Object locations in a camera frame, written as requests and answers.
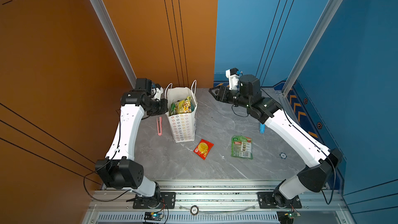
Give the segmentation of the white paper bag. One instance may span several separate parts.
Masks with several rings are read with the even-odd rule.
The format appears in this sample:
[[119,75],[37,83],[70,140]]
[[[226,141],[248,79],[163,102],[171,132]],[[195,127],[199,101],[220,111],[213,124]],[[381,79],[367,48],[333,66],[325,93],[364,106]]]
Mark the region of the white paper bag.
[[[167,119],[171,126],[173,138],[176,143],[190,142],[195,140],[196,131],[196,113],[198,102],[196,98],[197,81],[194,80],[191,87],[173,87],[170,83],[165,89],[165,99],[168,100],[168,112],[166,113]],[[177,114],[170,116],[169,111],[172,103],[177,103],[190,96],[193,110],[191,113]]]

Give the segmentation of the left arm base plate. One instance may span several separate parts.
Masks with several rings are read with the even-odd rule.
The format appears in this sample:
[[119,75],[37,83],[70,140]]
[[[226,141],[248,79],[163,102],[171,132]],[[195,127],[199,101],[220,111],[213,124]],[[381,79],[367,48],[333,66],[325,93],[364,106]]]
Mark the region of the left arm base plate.
[[174,209],[176,203],[175,192],[158,192],[151,198],[135,197],[126,202],[133,203],[134,209]]

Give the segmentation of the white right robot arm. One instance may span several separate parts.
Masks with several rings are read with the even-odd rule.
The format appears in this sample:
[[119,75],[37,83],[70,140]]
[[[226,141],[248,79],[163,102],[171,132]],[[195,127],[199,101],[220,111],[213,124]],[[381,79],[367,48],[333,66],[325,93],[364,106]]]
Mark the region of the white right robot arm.
[[247,114],[277,133],[302,158],[305,168],[283,180],[273,191],[271,204],[277,208],[293,205],[294,198],[311,191],[321,192],[332,178],[337,181],[337,167],[343,155],[319,143],[295,123],[275,99],[260,86],[254,75],[233,78],[228,87],[218,85],[209,89],[216,101],[240,106]]

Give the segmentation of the yellow snack bag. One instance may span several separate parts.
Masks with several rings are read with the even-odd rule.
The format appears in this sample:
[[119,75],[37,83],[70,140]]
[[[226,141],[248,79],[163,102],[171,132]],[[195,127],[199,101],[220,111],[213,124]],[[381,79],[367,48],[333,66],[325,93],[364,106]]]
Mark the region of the yellow snack bag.
[[177,114],[191,113],[193,110],[191,100],[192,98],[188,96],[184,100],[177,102],[176,103]]

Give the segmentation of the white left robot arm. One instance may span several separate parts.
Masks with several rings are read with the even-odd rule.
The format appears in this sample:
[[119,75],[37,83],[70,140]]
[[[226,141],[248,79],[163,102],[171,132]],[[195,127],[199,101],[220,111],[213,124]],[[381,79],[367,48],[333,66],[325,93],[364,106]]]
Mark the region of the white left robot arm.
[[136,87],[123,94],[119,123],[105,159],[98,160],[95,172],[107,188],[131,191],[134,202],[156,208],[161,203],[159,184],[145,177],[144,168],[135,161],[135,143],[141,121],[145,117],[163,115],[167,100],[163,88],[147,78],[139,78]]

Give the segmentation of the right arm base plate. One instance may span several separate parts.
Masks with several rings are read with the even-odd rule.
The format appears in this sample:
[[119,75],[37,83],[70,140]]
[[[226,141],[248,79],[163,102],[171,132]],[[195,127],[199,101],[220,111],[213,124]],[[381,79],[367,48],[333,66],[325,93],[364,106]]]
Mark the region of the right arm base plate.
[[299,196],[293,199],[286,199],[279,193],[273,193],[270,191],[257,192],[258,203],[261,209],[283,209],[283,208],[295,208],[301,209],[302,204]]

